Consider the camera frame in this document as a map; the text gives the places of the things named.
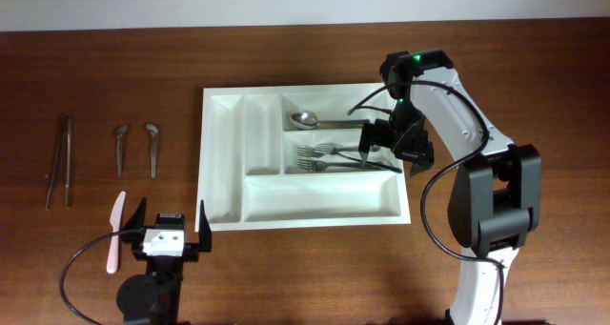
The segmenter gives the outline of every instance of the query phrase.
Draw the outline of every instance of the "white wall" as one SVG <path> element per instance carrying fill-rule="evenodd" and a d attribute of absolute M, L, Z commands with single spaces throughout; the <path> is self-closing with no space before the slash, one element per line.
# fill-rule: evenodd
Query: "white wall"
<path fill-rule="evenodd" d="M 610 0 L 0 0 L 0 30 L 609 16 Z"/>

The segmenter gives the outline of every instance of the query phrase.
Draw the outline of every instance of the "metal spoon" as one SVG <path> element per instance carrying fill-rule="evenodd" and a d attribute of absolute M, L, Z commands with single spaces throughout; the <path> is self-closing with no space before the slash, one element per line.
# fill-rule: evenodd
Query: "metal spoon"
<path fill-rule="evenodd" d="M 156 147 L 159 140 L 159 129 L 152 123 L 146 124 L 146 130 L 151 133 L 151 177 L 156 177 Z"/>
<path fill-rule="evenodd" d="M 116 134 L 116 168 L 118 169 L 118 178 L 123 174 L 123 136 L 127 132 L 129 125 L 119 126 L 114 134 Z"/>
<path fill-rule="evenodd" d="M 314 112 L 296 112 L 290 116 L 290 124 L 299 130 L 313 130 L 319 125 L 360 128 L 369 120 L 324 120 L 320 121 Z"/>

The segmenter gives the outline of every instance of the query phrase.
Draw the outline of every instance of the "knife blade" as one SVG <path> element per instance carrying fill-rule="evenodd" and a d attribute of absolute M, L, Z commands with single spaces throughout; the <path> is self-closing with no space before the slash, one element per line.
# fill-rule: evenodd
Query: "knife blade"
<path fill-rule="evenodd" d="M 114 206 L 112 207 L 111 213 L 111 226 L 112 231 L 120 231 L 121 228 L 121 214 L 123 213 L 123 204 L 125 203 L 125 192 L 119 193 Z M 114 274 L 118 270 L 118 235 L 115 235 L 111 239 L 111 248 L 108 252 L 108 262 L 106 262 L 106 271 L 108 274 Z"/>

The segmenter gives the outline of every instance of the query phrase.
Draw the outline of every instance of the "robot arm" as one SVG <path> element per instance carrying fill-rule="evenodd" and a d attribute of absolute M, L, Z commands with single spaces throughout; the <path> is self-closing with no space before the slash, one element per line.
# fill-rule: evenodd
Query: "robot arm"
<path fill-rule="evenodd" d="M 432 81 L 460 92 L 478 112 L 490 132 L 481 154 L 457 170 L 448 218 L 462 254 L 493 258 L 508 274 L 519 247 L 539 223 L 540 157 L 531 145 L 516 146 L 482 114 L 461 85 L 453 63 L 443 51 L 389 54 L 380 74 L 397 101 L 387 121 L 378 119 L 362 129 L 358 150 L 365 161 L 371 145 L 389 148 L 395 157 L 413 162 L 412 175 L 434 164 L 434 148 L 423 129 L 426 117 L 454 160 L 480 146 L 482 128 L 464 102 L 446 89 L 411 85 Z M 508 182 L 494 191 L 494 179 Z M 496 266 L 462 261 L 449 324 L 493 324 L 498 312 Z"/>

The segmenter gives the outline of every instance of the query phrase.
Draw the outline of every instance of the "utensil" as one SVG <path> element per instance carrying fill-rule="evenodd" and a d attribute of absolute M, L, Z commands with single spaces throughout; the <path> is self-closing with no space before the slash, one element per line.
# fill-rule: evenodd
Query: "utensil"
<path fill-rule="evenodd" d="M 339 155 L 343 158 L 355 161 L 355 162 L 359 162 L 359 166 L 362 167 L 362 160 L 361 159 L 357 159 L 357 158 L 353 158 L 350 157 L 348 155 L 342 154 L 341 152 L 344 152 L 342 150 L 343 148 L 338 148 L 335 144 L 320 144 L 318 146 L 316 146 L 315 148 L 310 148 L 310 147 L 297 147 L 295 149 L 296 151 L 296 155 L 300 156 L 300 157 L 307 157 L 307 158 L 321 158 L 327 154 L 329 155 Z M 357 148 L 355 150 L 352 150 L 352 148 L 345 148 L 347 150 L 345 151 L 349 151 L 349 152 L 357 152 Z M 372 152 L 376 152 L 379 151 L 379 147 L 372 147 L 371 148 Z M 381 162 L 366 162 L 367 165 L 371 166 L 371 167 L 375 167 L 375 168 L 379 168 L 379 169 L 383 169 L 383 170 L 388 170 L 394 173 L 402 173 L 402 169 L 397 168 L 397 167 L 393 167 L 390 165 L 386 165 L 383 164 Z"/>
<path fill-rule="evenodd" d="M 331 125 L 348 128 L 361 128 L 362 124 L 368 123 L 369 120 L 324 120 L 320 121 L 314 112 L 296 112 L 290 116 L 290 124 L 299 130 L 313 130 L 319 125 Z"/>
<path fill-rule="evenodd" d="M 123 136 L 127 133 L 129 125 L 119 126 L 114 134 L 116 134 L 116 168 L 118 169 L 118 178 L 121 178 L 123 174 Z"/>
<path fill-rule="evenodd" d="M 156 150 L 159 141 L 159 129 L 152 123 L 146 124 L 146 130 L 151 133 L 151 177 L 156 177 Z"/>
<path fill-rule="evenodd" d="M 344 167 L 344 168 L 362 168 L 362 164 L 360 163 L 329 163 L 321 160 L 313 160 L 313 159 L 297 159 L 296 165 L 304 170 L 309 170 L 312 172 L 323 172 L 330 167 Z"/>
<path fill-rule="evenodd" d="M 46 209 L 50 211 L 53 205 L 53 194 L 55 192 L 55 188 L 57 187 L 57 183 L 59 181 L 61 174 L 61 165 L 64 155 L 64 141 L 66 137 L 68 137 L 68 147 L 67 157 L 66 157 L 66 207 L 71 205 L 70 195 L 71 195 L 71 138 L 72 138 L 72 118 L 68 115 L 61 116 L 61 130 L 59 133 L 59 137 L 57 137 L 57 144 L 55 146 L 55 158 L 53 160 L 53 168 L 51 172 L 51 183 L 49 185 L 49 190 L 47 191 L 47 203 Z"/>
<path fill-rule="evenodd" d="M 125 192 L 118 194 L 116 201 L 111 212 L 111 226 L 112 231 L 120 231 L 121 228 L 121 214 L 123 213 L 123 204 L 125 203 Z M 118 270 L 118 235 L 115 235 L 111 239 L 111 248 L 108 251 L 108 261 L 106 262 L 106 271 L 108 274 L 114 274 Z"/>

